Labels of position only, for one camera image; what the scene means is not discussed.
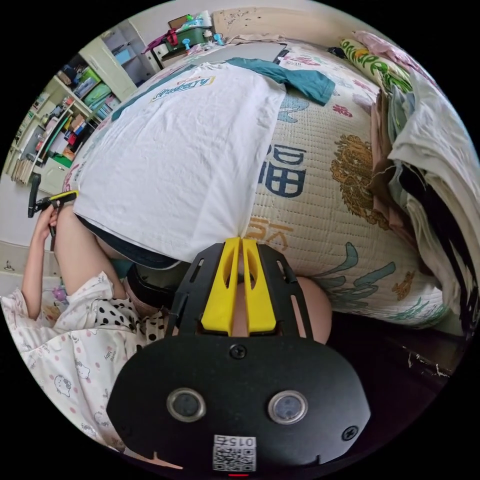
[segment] red item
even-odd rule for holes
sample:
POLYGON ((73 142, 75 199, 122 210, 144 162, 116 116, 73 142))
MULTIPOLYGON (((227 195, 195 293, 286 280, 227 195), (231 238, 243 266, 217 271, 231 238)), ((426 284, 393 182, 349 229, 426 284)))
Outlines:
POLYGON ((165 36, 165 40, 172 46, 175 47, 179 44, 179 39, 177 38, 177 32, 171 28, 165 36))
POLYGON ((151 41, 141 53, 146 54, 147 52, 150 52, 150 50, 158 47, 164 40, 167 40, 167 42, 173 47, 179 44, 177 33, 174 28, 171 28, 167 33, 165 33, 165 35, 159 36, 155 40, 151 41))

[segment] pile of clothes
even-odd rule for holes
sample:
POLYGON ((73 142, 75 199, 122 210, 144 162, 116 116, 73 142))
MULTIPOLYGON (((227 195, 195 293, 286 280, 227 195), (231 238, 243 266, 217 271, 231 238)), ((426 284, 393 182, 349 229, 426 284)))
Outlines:
POLYGON ((371 115, 374 208, 433 275, 443 302, 469 336, 479 317, 480 161, 460 117, 432 77, 406 52, 356 31, 364 50, 409 75, 411 91, 383 82, 371 115))

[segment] yellow plastic part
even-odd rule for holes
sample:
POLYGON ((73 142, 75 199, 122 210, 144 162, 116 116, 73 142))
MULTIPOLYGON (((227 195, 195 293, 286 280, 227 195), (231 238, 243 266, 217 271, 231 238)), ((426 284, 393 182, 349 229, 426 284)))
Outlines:
POLYGON ((277 321, 275 320, 267 280, 260 261, 257 242, 251 238, 244 238, 242 247, 248 333, 272 332, 275 330, 277 321), (253 287, 250 280, 251 276, 254 281, 253 287))
POLYGON ((78 190, 63 191, 62 193, 58 193, 57 195, 51 196, 50 200, 51 201, 58 200, 58 199, 61 199, 63 197, 66 197, 67 195, 72 195, 72 194, 75 194, 75 197, 78 197, 79 196, 79 191, 78 190))
POLYGON ((201 318, 203 328, 209 332, 232 336, 235 297, 239 272, 241 238, 229 238, 223 247, 210 296, 201 318))

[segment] pajamas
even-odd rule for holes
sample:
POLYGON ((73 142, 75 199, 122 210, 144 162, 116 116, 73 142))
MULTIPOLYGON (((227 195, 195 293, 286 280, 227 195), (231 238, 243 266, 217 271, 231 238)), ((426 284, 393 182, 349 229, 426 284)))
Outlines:
POLYGON ((28 317, 16 290, 0 304, 21 357, 43 392, 86 435, 123 451, 106 412, 114 382, 137 348, 164 337, 159 312, 139 318, 130 299, 113 298, 105 273, 68 298, 68 308, 52 324, 42 314, 28 317))

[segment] printed logo on t-shirt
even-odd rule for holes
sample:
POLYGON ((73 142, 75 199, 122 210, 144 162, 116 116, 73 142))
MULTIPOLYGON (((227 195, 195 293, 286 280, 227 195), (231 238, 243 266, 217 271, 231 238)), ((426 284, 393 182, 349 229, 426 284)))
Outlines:
POLYGON ((164 88, 162 91, 159 91, 150 101, 155 102, 155 100, 161 99, 166 95, 173 94, 175 92, 183 92, 185 90, 194 89, 195 87, 204 87, 206 85, 211 85, 215 80, 215 76, 209 76, 207 78, 189 78, 187 80, 177 82, 177 86, 174 88, 164 88))

